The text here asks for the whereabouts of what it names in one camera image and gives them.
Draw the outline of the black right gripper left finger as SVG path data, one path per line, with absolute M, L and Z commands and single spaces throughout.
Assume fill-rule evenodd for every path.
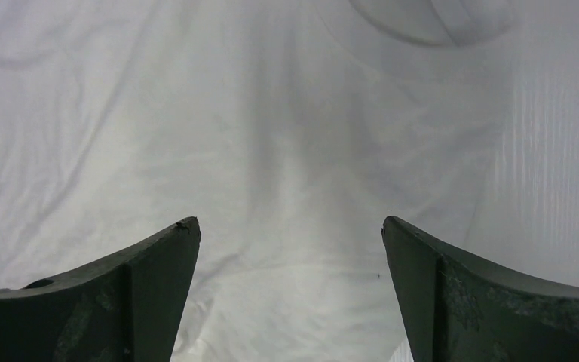
M 168 361 L 200 241 L 188 217 L 71 271 L 0 289 L 0 361 Z

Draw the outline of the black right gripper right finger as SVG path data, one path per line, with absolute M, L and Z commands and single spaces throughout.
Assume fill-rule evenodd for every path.
M 416 361 L 579 361 L 579 287 L 504 267 L 388 217 L 381 235 Z

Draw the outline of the white t shirt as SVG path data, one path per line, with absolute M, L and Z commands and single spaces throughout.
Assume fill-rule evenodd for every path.
M 175 361 L 406 361 L 398 216 L 579 286 L 579 1 L 0 1 L 0 288 L 187 217 Z

